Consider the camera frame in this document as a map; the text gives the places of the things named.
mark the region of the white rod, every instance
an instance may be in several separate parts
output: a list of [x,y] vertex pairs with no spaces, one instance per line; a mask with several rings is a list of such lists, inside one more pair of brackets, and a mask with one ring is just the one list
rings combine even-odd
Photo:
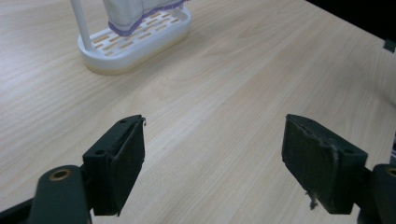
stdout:
[[75,12],[79,33],[81,34],[84,48],[87,51],[92,51],[93,47],[90,39],[90,33],[88,33],[88,27],[84,19],[81,3],[79,2],[79,0],[70,0],[70,2],[72,3],[73,11]]

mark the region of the wooden table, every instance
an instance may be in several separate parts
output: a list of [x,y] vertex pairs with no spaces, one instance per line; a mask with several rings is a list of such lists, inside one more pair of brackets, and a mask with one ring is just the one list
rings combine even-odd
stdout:
[[[82,1],[90,32],[101,1]],[[0,210],[119,119],[142,114],[146,161],[120,217],[94,223],[356,223],[309,198],[281,160],[288,113],[389,162],[396,57],[304,0],[196,0],[187,39],[121,76],[82,63],[64,0],[0,3]]]

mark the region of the purple trim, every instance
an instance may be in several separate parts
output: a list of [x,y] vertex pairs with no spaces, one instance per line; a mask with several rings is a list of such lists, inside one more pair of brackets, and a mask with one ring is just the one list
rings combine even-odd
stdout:
[[172,9],[172,8],[175,8],[175,7],[180,7],[181,5],[183,5],[187,1],[189,1],[189,0],[181,0],[180,2],[174,3],[172,5],[168,5],[168,6],[165,6],[165,7],[156,7],[154,9],[152,9],[150,12],[142,15],[142,17],[140,17],[140,19],[137,20],[134,23],[134,25],[127,31],[122,31],[122,30],[118,29],[113,23],[111,23],[111,21],[108,22],[108,27],[112,31],[114,31],[117,35],[129,36],[129,35],[131,35],[134,32],[134,30],[137,29],[137,27],[139,27],[139,25],[142,23],[143,19],[155,14],[158,11],[164,11],[164,10],[169,10],[169,9]]

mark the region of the dish rack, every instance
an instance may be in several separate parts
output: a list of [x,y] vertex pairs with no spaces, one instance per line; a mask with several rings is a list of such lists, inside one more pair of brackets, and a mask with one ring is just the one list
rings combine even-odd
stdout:
[[117,75],[131,70],[154,54],[184,39],[191,14],[183,6],[159,11],[145,19],[130,36],[109,28],[90,35],[79,0],[70,0],[80,36],[78,47],[85,65],[94,73]]

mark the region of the white plastic holder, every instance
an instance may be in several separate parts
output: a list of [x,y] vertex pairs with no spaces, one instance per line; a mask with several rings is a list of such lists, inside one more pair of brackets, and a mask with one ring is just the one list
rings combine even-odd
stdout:
[[109,28],[89,35],[79,0],[70,0],[78,22],[78,47],[83,62],[94,73],[116,75],[131,70],[188,35],[191,14],[185,7],[159,11],[145,18],[132,35]]

